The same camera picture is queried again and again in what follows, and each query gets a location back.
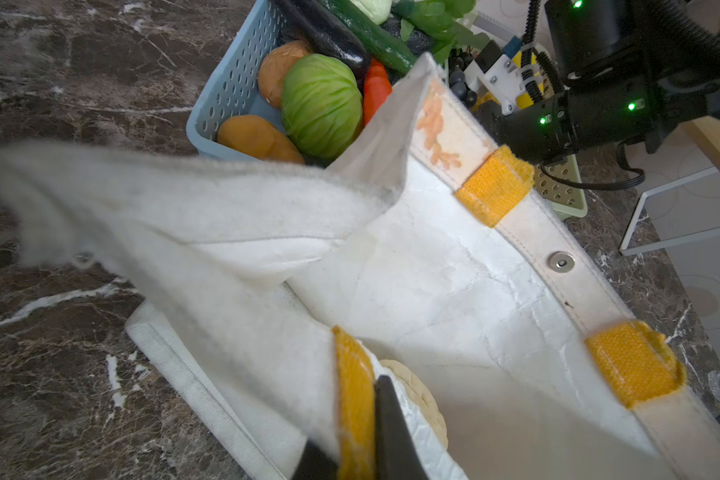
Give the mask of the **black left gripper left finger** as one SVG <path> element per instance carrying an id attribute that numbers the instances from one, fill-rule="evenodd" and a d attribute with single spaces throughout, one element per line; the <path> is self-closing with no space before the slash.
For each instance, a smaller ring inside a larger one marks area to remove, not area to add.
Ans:
<path id="1" fill-rule="evenodd" d="M 314 442 L 308 440 L 299 463 L 291 476 L 292 480 L 336 480 L 337 464 Z"/>

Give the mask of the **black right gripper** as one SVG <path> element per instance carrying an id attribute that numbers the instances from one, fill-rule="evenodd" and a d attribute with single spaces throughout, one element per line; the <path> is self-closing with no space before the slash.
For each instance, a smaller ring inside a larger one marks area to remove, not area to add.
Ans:
<path id="1" fill-rule="evenodd" d="M 555 95 L 509 115 L 504 115 L 496 102 L 486 102 L 477 108 L 476 119 L 499 146 L 509 147 L 530 164 L 576 152 L 566 95 Z"/>

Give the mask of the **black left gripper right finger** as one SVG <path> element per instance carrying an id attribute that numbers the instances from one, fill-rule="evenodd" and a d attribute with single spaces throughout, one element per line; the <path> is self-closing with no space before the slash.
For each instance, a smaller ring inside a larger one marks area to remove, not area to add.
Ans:
<path id="1" fill-rule="evenodd" d="M 376 479 L 427 480 L 397 400 L 392 379 L 375 383 Z"/>

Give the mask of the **white canvas grocery bag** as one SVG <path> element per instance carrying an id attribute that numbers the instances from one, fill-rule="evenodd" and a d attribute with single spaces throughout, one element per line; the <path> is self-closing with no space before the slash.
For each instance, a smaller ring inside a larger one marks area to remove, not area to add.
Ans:
<path id="1" fill-rule="evenodd" d="M 720 425 L 430 56 L 327 169 L 26 141 L 0 200 L 30 263 L 89 255 L 128 333 L 255 478 L 308 440 L 376 475 L 392 379 L 429 479 L 720 479 Z M 383 359 L 434 396 L 445 449 Z"/>

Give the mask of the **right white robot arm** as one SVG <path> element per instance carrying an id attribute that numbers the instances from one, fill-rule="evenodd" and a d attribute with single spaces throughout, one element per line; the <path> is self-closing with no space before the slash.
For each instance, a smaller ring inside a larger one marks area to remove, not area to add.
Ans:
<path id="1" fill-rule="evenodd" d="M 549 1 L 566 89 L 517 113 L 479 107 L 500 145 L 540 164 L 614 142 L 650 153 L 681 123 L 720 120 L 720 35 L 675 1 Z"/>

